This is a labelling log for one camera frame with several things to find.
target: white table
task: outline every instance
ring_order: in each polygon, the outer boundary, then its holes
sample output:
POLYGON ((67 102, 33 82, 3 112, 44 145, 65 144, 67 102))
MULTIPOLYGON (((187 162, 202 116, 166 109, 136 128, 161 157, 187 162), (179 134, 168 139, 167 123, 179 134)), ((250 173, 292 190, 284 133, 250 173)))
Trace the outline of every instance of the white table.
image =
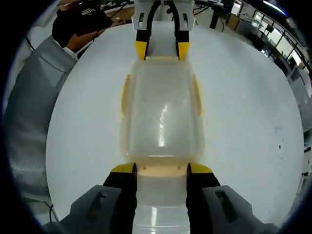
MULTIPOLYGON (((152 40, 156 36, 172 39, 172 23, 153 22, 152 40)), ((120 96, 137 58, 135 38, 132 25, 107 30, 77 62, 57 99, 46 170, 59 219, 125 162, 119 152, 120 96)), ((246 43, 201 27, 192 31, 188 59, 201 83, 205 111, 200 163, 248 200, 261 221, 280 225, 299 185, 304 145, 285 76, 246 43)))

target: gray chair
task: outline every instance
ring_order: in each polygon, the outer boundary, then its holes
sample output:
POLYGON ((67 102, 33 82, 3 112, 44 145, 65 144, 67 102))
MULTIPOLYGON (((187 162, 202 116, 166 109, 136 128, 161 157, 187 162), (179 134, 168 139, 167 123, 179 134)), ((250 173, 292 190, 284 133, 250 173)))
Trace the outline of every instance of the gray chair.
POLYGON ((19 73, 4 114, 4 136, 13 176, 23 196, 49 200, 45 147, 51 114, 76 60, 52 37, 19 73))

